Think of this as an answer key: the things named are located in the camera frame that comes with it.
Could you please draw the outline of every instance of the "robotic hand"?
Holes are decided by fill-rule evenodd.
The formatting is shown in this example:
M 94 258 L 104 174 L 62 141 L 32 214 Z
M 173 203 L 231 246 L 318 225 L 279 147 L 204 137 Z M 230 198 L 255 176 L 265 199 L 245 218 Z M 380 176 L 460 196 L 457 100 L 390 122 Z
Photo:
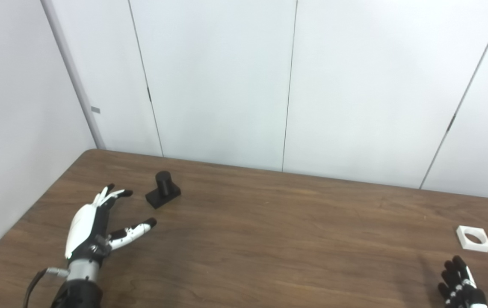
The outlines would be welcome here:
M 45 273 L 66 277 L 50 308 L 99 308 L 103 292 L 96 284 L 99 268 L 109 253 L 119 249 L 156 225 L 154 218 L 140 224 L 106 234 L 109 210 L 119 197 L 129 197 L 131 190 L 110 192 L 110 184 L 74 215 L 65 247 L 68 269 L 49 267 L 37 273 L 31 281 L 23 307 L 27 308 L 29 296 L 36 283 Z
M 488 308 L 484 292 L 476 286 L 461 257 L 456 255 L 452 261 L 445 261 L 441 277 L 445 283 L 438 284 L 438 290 L 445 299 L 445 308 Z

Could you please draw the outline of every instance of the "brown tabletop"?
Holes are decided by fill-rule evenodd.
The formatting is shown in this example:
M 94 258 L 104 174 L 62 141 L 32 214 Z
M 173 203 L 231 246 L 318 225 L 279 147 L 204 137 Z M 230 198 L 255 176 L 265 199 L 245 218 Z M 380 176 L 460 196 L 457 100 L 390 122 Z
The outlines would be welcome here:
M 154 210 L 144 195 L 161 170 L 183 194 Z M 0 308 L 19 307 L 37 271 L 65 267 L 74 213 L 109 183 L 134 190 L 110 230 L 158 225 L 106 259 L 103 308 L 441 308 L 455 254 L 488 297 L 488 253 L 455 235 L 488 234 L 486 198 L 91 150 L 0 240 Z M 49 307 L 62 281 L 45 276 L 29 307 Z

